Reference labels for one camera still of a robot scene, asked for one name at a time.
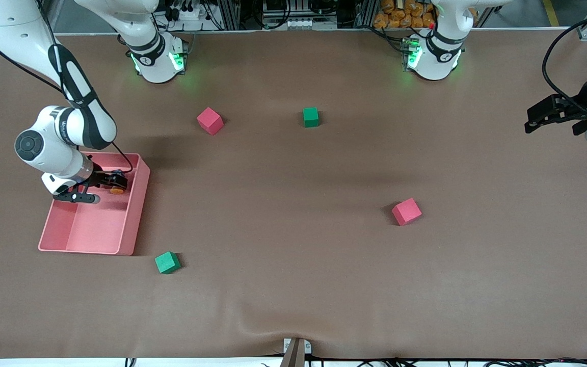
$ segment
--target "green led light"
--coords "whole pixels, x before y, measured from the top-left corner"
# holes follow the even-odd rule
[[[137,70],[137,72],[140,72],[140,66],[137,65],[137,60],[135,59],[135,56],[133,54],[130,54],[130,58],[132,59],[132,62],[135,64],[135,70]]]
[[[461,56],[461,50],[459,50],[459,52],[455,56],[455,62],[454,62],[454,64],[452,64],[452,69],[454,69],[455,67],[457,67],[457,63],[459,63],[459,56]]]
[[[184,62],[182,62],[182,55],[179,54],[172,54],[171,52],[169,53],[169,58],[172,60],[172,64],[173,67],[176,70],[182,70],[182,68],[184,67],[183,64]]]
[[[420,60],[420,57],[422,56],[422,48],[420,46],[418,46],[415,51],[412,52],[411,55],[409,55],[409,67],[417,67],[418,66],[418,61]]]

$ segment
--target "orange object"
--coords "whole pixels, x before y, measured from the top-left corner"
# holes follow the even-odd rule
[[[479,12],[477,12],[477,9],[475,9],[475,8],[470,8],[469,10],[470,10],[470,14],[472,14],[472,18],[473,18],[472,23],[477,24],[477,21],[479,20],[478,19]]]
[[[412,28],[422,28],[422,19],[414,16],[412,18]]]
[[[430,28],[431,25],[434,24],[434,17],[431,13],[425,13],[422,15],[422,26],[425,28]]]
[[[411,25],[412,25],[412,16],[410,16],[409,14],[407,14],[405,16],[405,19],[402,19],[400,21],[400,26],[402,28],[407,28],[407,27],[411,27]]]
[[[380,7],[382,7],[382,11],[386,14],[391,14],[391,12],[395,10],[395,4],[393,0],[382,0],[380,2]]]
[[[406,16],[406,14],[405,14],[404,10],[397,9],[397,10],[393,10],[393,12],[391,12],[391,20],[398,20],[399,21],[399,20],[405,19],[405,16]]]
[[[415,0],[407,0],[405,4],[405,13],[411,16],[422,16],[423,10],[422,4],[415,2]]]
[[[377,14],[373,21],[373,27],[375,28],[386,28],[389,24],[389,16],[387,14]]]

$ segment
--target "black cable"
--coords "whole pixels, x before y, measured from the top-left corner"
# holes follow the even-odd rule
[[[41,77],[41,76],[35,74],[34,72],[26,69],[24,66],[19,65],[19,63],[17,61],[14,61],[13,59],[11,59],[8,56],[6,56],[1,50],[0,50],[0,56],[2,56],[2,58],[4,58],[4,59],[8,60],[9,63],[12,63],[12,65],[15,65],[19,69],[23,70],[28,75],[30,75],[32,77],[35,77],[35,79],[37,79],[38,81],[41,81],[42,83],[45,83],[46,85],[50,86],[51,88],[54,88],[54,90],[57,90],[57,91],[63,93],[63,91],[61,91],[60,88],[58,88],[57,86],[53,85],[51,82],[47,81],[47,79],[44,79],[43,77]]]
[[[554,82],[552,82],[552,79],[550,79],[550,77],[547,75],[547,60],[549,59],[550,54],[552,54],[552,51],[554,49],[554,47],[556,46],[556,44],[568,33],[570,33],[571,31],[575,30],[576,28],[580,27],[581,25],[587,24],[587,19],[583,19],[582,21],[579,21],[577,23],[575,23],[574,25],[572,25],[571,27],[567,28],[566,30],[564,30],[561,34],[559,34],[556,39],[554,39],[554,41],[552,42],[552,44],[549,46],[549,48],[547,49],[547,52],[545,53],[545,58],[543,58],[543,66],[542,66],[542,70],[543,70],[543,78],[545,79],[545,81],[547,82],[547,84],[554,90],[556,91],[556,93],[560,94],[561,96],[563,96],[563,98],[565,100],[567,100],[568,102],[570,102],[572,105],[578,107],[578,109],[580,109],[581,111],[583,111],[584,113],[587,114],[587,109],[585,107],[583,107],[582,105],[578,104],[575,100],[573,100],[572,97],[570,97],[569,95],[567,95],[565,92],[563,92],[559,87],[556,86],[556,84],[554,84]]]
[[[162,22],[158,23],[158,19],[155,18],[155,14],[151,13],[151,16],[153,17],[153,24],[155,25],[155,27],[160,30],[161,28],[164,29],[165,31],[168,28],[168,24],[164,24]]]
[[[415,30],[414,28],[411,28],[411,27],[407,27],[407,28],[409,28],[410,30],[412,30],[412,32],[414,32],[414,33],[415,33],[415,34],[416,34],[418,37],[420,37],[420,38],[422,38],[422,39],[430,39],[430,38],[431,38],[431,37],[429,36],[429,34],[428,34],[428,35],[426,35],[426,36],[424,36],[424,35],[422,35],[422,34],[418,33],[418,31],[417,31],[417,30]]]
[[[275,28],[281,27],[289,20],[289,16],[291,16],[291,0],[282,0],[282,19],[276,25],[268,25],[264,24],[259,18],[258,14],[263,14],[263,9],[258,7],[259,3],[262,0],[253,0],[252,3],[252,16],[255,20],[255,23],[258,24],[259,27],[263,28],[264,30],[273,30]]]
[[[408,51],[404,51],[403,49],[400,49],[398,46],[396,46],[393,43],[393,42],[402,42],[403,39],[387,35],[384,28],[382,28],[382,32],[376,30],[375,28],[373,28],[369,25],[361,25],[361,26],[359,26],[359,28],[366,28],[367,30],[370,30],[371,32],[375,33],[378,37],[385,39],[386,42],[389,44],[389,46],[391,46],[391,48],[395,49],[396,51],[400,52],[401,54],[409,54]]]
[[[56,35],[54,35],[54,30],[51,28],[51,23],[49,22],[49,18],[47,18],[46,12],[44,12],[44,8],[42,7],[42,3],[40,0],[35,0],[35,3],[38,6],[38,10],[40,11],[40,16],[44,19],[44,23],[46,24],[47,28],[49,28],[49,34],[51,34],[51,39],[53,40],[54,44],[52,45],[53,51],[56,52],[58,48],[58,42],[56,41]],[[56,65],[60,67],[60,61],[58,58],[58,52],[56,52]],[[67,93],[65,92],[65,81],[63,79],[63,70],[57,71],[58,79],[60,79],[60,92],[63,94],[63,97],[67,98]]]
[[[384,28],[382,28],[382,34],[384,35],[384,39],[389,44],[389,46],[391,46],[391,48],[395,49],[396,51],[400,52],[401,54],[405,53],[405,51],[403,51],[403,49],[399,48],[398,46],[395,46],[393,41],[391,41],[391,39],[389,39],[389,36],[386,35],[386,31],[384,30]]]
[[[132,172],[132,163],[130,162],[130,160],[128,159],[128,157],[124,154],[123,151],[121,151],[121,149],[119,149],[119,147],[117,146],[117,144],[115,144],[115,142],[112,142],[112,146],[114,146],[115,149],[117,149],[117,151],[119,152],[119,154],[121,154],[121,156],[124,157],[124,160],[126,160],[126,162],[128,162],[128,166],[130,167],[130,169],[124,170],[122,172],[123,173],[131,173]]]
[[[210,6],[207,0],[202,0],[201,3],[203,4],[205,11],[210,15],[210,20],[212,21],[212,24],[214,24],[217,30],[223,31],[223,27],[221,27],[221,24],[214,17],[214,12],[212,12],[212,6]]]

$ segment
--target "floor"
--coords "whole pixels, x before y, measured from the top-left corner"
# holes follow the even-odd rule
[[[74,0],[54,0],[58,13],[54,30],[57,33],[107,33],[112,28],[93,12],[80,7]],[[551,19],[546,8],[553,8]],[[572,25],[587,14],[587,0],[514,0],[492,14],[486,28],[535,28],[551,25]]]

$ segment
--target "green cube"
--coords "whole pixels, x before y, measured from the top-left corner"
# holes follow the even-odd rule
[[[303,109],[303,121],[305,127],[317,127],[318,126],[318,110],[316,107],[307,107]]]
[[[155,258],[155,264],[162,274],[170,274],[175,270],[180,269],[180,261],[172,251],[167,251]]]

